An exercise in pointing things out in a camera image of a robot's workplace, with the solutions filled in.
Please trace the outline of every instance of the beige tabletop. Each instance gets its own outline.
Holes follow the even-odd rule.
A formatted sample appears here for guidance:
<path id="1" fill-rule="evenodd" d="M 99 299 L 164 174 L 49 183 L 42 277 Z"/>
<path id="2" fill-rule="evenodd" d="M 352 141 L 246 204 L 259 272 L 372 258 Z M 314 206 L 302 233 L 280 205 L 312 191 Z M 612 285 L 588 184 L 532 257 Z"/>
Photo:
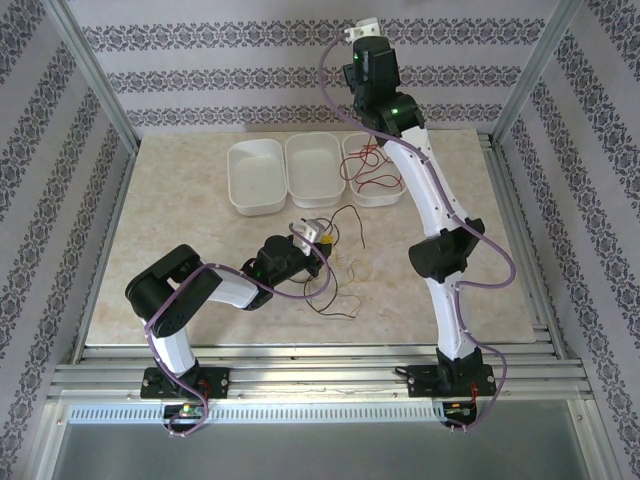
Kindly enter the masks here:
<path id="1" fill-rule="evenodd" d="M 340 141 L 348 132 L 336 132 Z M 330 217 L 353 203 L 349 187 L 335 206 L 301 209 L 289 197 L 278 213 L 244 217 L 230 203 L 226 153 L 234 143 L 273 138 L 282 145 L 290 133 L 207 133 L 147 135 L 142 142 L 124 210 L 87 339 L 88 344 L 144 343 L 140 320 L 124 297 L 128 282 L 168 251 L 186 243 L 205 260 L 239 268 L 255 256 L 270 235 L 287 235 L 290 222 Z M 481 217 L 487 235 L 507 247 L 484 157 L 473 130 L 430 132 L 433 150 L 458 200 L 472 218 Z M 340 284 L 329 311 L 355 319 L 322 317 L 304 301 L 274 298 L 254 312 L 207 302 L 189 323 L 192 344 L 276 343 L 436 343 L 436 320 L 424 281 L 409 263 L 408 248 L 423 240 L 422 225 L 408 193 L 389 207 L 358 208 L 366 249 L 353 212 L 336 216 L 341 239 L 330 258 Z M 349 283 L 353 263 L 356 281 Z M 506 278 L 504 262 L 480 244 L 469 261 L 467 278 L 497 282 Z M 321 283 L 315 282 L 311 288 Z M 300 294 L 302 286 L 279 289 Z M 516 281 L 500 291 L 468 289 L 468 324 L 485 342 L 533 342 L 531 319 Z M 323 294 L 317 305 L 328 300 Z"/>

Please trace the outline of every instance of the purple cable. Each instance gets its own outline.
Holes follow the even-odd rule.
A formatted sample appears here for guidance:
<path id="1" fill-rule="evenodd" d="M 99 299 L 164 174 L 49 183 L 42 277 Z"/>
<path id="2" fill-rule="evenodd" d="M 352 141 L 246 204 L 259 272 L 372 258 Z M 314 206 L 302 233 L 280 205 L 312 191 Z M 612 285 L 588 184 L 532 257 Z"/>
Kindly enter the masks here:
<path id="1" fill-rule="evenodd" d="M 490 347 L 488 345 L 485 345 L 484 343 L 479 342 L 478 340 L 476 340 L 471 335 L 471 333 L 469 333 L 469 330 L 467 329 L 467 326 L 465 325 L 464 321 L 462 320 L 462 311 L 461 311 L 461 308 L 460 308 L 460 288 L 461 287 L 476 287 L 476 288 L 483 288 L 483 289 L 489 289 L 489 290 L 504 288 L 504 287 L 506 287 L 508 285 L 511 285 L 511 283 L 513 283 L 514 279 L 516 278 L 516 265 L 513 262 L 513 260 L 511 259 L 511 257 L 509 256 L 509 254 L 502 247 L 500 247 L 497 243 L 495 243 L 490 238 L 485 237 L 480 232 L 478 232 L 478 231 L 474 230 L 473 228 L 471 228 L 469 225 L 467 225 L 462 219 L 460 219 L 455 214 L 453 206 L 451 205 L 451 202 L 447 198 L 447 195 L 446 195 L 446 193 L 444 191 L 444 187 L 442 186 L 442 182 L 440 181 L 440 178 L 438 178 L 438 174 L 437 174 L 435 168 L 433 167 L 433 165 L 432 165 L 431 161 L 429 160 L 429 158 L 420 149 L 414 147 L 409 142 L 406 142 L 405 140 L 402 140 L 401 138 L 397 138 L 397 137 L 394 137 L 392 135 L 388 135 L 386 133 L 378 132 L 378 131 L 373 130 L 371 128 L 365 127 L 360 122 L 358 122 L 357 120 L 349 117 L 346 113 L 344 113 L 340 109 L 340 107 L 338 105 L 336 105 L 336 103 L 331 99 L 331 97 L 329 96 L 329 93 L 327 93 L 327 89 L 326 89 L 326 86 L 325 86 L 326 85 L 326 75 L 325 75 L 325 71 L 324 71 L 324 63 L 325 63 L 325 60 L 327 59 L 327 56 L 329 55 L 329 52 L 331 52 L 333 47 L 335 47 L 346 36 L 347 36 L 347 34 L 342 34 L 342 35 L 339 35 L 338 37 L 336 37 L 335 39 L 333 39 L 329 43 L 329 45 L 327 45 L 327 48 L 322 52 L 322 55 L 320 56 L 320 62 L 318 64 L 318 87 L 320 88 L 320 93 L 322 93 L 322 96 L 324 97 L 324 100 L 327 103 L 327 105 L 329 106 L 329 108 L 338 117 L 340 117 L 344 122 L 346 122 L 346 123 L 348 123 L 350 125 L 353 125 L 358 130 L 366 132 L 369 135 L 373 135 L 374 137 L 384 138 L 385 140 L 389 140 L 391 142 L 395 142 L 398 145 L 403 146 L 407 150 L 409 150 L 409 151 L 413 152 L 415 155 L 417 155 L 418 158 L 420 159 L 420 162 L 425 166 L 425 168 L 429 172 L 429 175 L 431 176 L 431 179 L 433 180 L 433 183 L 436 186 L 436 190 L 438 190 L 438 195 L 440 195 L 440 198 L 441 198 L 442 202 L 444 203 L 445 208 L 447 209 L 447 212 L 451 215 L 451 218 L 453 219 L 453 221 L 455 221 L 458 225 L 460 225 L 466 231 L 471 233 L 473 236 L 478 238 L 478 240 L 483 241 L 487 245 L 489 245 L 502 258 L 504 258 L 505 261 L 507 262 L 507 265 L 509 265 L 509 278 L 507 278 L 507 280 L 505 280 L 504 282 L 491 284 L 491 283 L 479 283 L 479 282 L 471 282 L 471 281 L 461 280 L 459 282 L 456 282 L 456 284 L 454 285 L 454 288 L 455 288 L 454 306 L 455 306 L 456 321 L 458 322 L 458 326 L 467 335 L 469 340 L 474 345 L 476 345 L 477 347 L 483 348 L 485 350 L 488 350 L 491 353 L 497 355 L 500 358 L 500 361 L 502 362 L 502 376 L 500 377 L 500 382 L 498 383 L 498 386 L 496 388 L 496 393 L 491 398 L 491 401 L 489 402 L 489 405 L 487 405 L 487 408 L 483 411 L 482 415 L 480 415 L 480 417 L 478 417 L 471 425 L 469 425 L 466 429 L 464 429 L 465 431 L 466 430 L 471 430 L 472 428 L 475 428 L 476 426 L 478 426 L 481 423 L 481 421 L 483 421 L 484 418 L 493 409 L 493 406 L 495 405 L 496 400 L 498 399 L 498 396 L 500 395 L 500 392 L 502 391 L 502 387 L 504 387 L 504 383 L 505 383 L 505 381 L 507 379 L 507 368 L 508 367 L 507 367 L 507 359 L 504 356 L 504 354 L 502 354 L 501 352 L 499 352 L 498 350 L 496 350 L 493 347 Z"/>
<path id="2" fill-rule="evenodd" d="M 194 433 L 197 430 L 199 430 L 200 428 L 202 428 L 202 426 L 205 424 L 207 418 L 209 417 L 209 402 L 207 401 L 207 399 L 205 398 L 205 396 L 202 393 L 200 393 L 195 388 L 192 388 L 190 385 L 187 385 L 185 382 L 180 380 L 180 378 L 178 376 L 176 376 L 171 370 L 169 370 L 169 367 L 167 367 L 167 365 L 162 361 L 162 359 L 160 358 L 160 354 L 158 353 L 158 350 L 156 349 L 155 345 L 153 344 L 153 340 L 152 340 L 153 333 L 151 332 L 151 328 L 158 321 L 158 318 L 160 318 L 162 316 L 162 314 L 167 311 L 169 306 L 176 300 L 176 298 L 178 298 L 182 294 L 184 289 L 187 288 L 187 286 L 193 281 L 193 279 L 196 278 L 200 274 L 200 272 L 202 272 L 206 268 L 210 268 L 212 270 L 224 270 L 225 272 L 232 273 L 234 275 L 237 275 L 240 278 L 244 278 L 245 280 L 248 280 L 249 282 L 253 283 L 257 287 L 262 288 L 263 290 L 271 292 L 274 295 L 280 295 L 281 297 L 285 297 L 285 298 L 305 300 L 305 299 L 311 299 L 311 298 L 317 297 L 318 295 L 322 294 L 327 289 L 327 287 L 329 286 L 329 283 L 331 281 L 331 267 L 329 266 L 329 260 L 327 260 L 327 257 L 325 257 L 322 254 L 322 252 L 318 249 L 318 247 L 316 247 L 312 242 L 310 242 L 309 240 L 304 238 L 302 235 L 300 235 L 298 232 L 296 232 L 293 229 L 293 224 L 289 224 L 289 230 L 296 237 L 298 237 L 304 243 L 309 245 L 311 247 L 311 249 L 315 252 L 315 254 L 318 255 L 318 258 L 320 258 L 320 260 L 322 260 L 322 263 L 327 267 L 327 280 L 324 282 L 324 285 L 322 286 L 322 288 L 320 288 L 320 290 L 318 290 L 317 292 L 314 292 L 314 293 L 309 294 L 309 295 L 290 295 L 288 293 L 279 292 L 278 290 L 275 290 L 275 289 L 273 289 L 271 287 L 263 285 L 259 281 L 248 277 L 244 272 L 241 272 L 240 270 L 236 270 L 235 268 L 227 267 L 226 265 L 218 265 L 217 263 L 207 263 L 205 265 L 202 265 L 202 266 L 198 267 L 191 275 L 189 275 L 186 278 L 186 280 L 180 284 L 180 286 L 176 289 L 176 291 L 173 292 L 169 296 L 169 298 L 167 298 L 167 301 L 162 304 L 162 306 L 151 317 L 151 319 L 145 324 L 145 326 L 144 326 L 145 338 L 147 339 L 147 343 L 149 344 L 149 348 L 151 349 L 151 353 L 153 354 L 153 358 L 155 358 L 156 362 L 158 362 L 158 366 L 160 367 L 160 369 L 175 384 L 179 385 L 180 387 L 185 389 L 187 392 L 189 392 L 192 395 L 194 395 L 198 400 L 200 400 L 202 402 L 202 406 L 203 406 L 202 417 L 200 418 L 198 423 L 196 423 L 193 427 L 191 427 L 189 430 L 186 430 L 184 432 L 176 432 L 175 430 L 173 430 L 172 427 L 173 427 L 173 421 L 175 420 L 175 418 L 170 419 L 169 420 L 169 424 L 167 426 L 170 435 L 176 435 L 176 436 L 179 436 L 179 437 L 186 437 L 187 435 L 191 435 L 192 433 Z"/>

